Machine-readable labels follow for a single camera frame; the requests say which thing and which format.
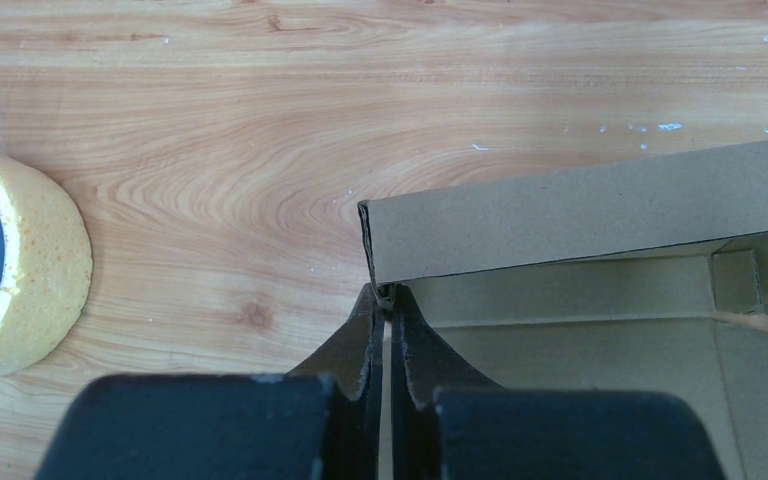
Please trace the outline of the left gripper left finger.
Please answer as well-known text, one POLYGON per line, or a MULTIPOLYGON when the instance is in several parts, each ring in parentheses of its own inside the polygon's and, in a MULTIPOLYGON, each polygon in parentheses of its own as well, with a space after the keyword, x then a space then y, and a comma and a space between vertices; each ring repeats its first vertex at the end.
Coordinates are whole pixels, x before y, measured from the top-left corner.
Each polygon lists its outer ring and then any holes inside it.
POLYGON ((348 319, 285 373, 117 374, 77 395, 40 479, 373 479, 383 314, 348 319))

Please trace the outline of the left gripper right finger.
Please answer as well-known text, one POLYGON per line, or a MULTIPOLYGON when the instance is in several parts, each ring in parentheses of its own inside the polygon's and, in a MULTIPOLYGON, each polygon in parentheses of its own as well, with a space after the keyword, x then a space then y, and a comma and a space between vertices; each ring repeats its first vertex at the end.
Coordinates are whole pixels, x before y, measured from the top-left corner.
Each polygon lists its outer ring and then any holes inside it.
POLYGON ((690 406, 666 393, 509 389, 392 286, 391 422, 397 479, 720 479, 690 406))

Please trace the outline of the cardboard box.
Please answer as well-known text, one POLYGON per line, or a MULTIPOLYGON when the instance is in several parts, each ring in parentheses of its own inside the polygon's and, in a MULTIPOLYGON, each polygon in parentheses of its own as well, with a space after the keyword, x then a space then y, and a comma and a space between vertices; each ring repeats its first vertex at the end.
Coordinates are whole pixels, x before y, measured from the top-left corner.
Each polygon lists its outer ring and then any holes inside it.
POLYGON ((509 389, 666 393, 768 479, 768 140, 363 201, 396 284, 509 389))

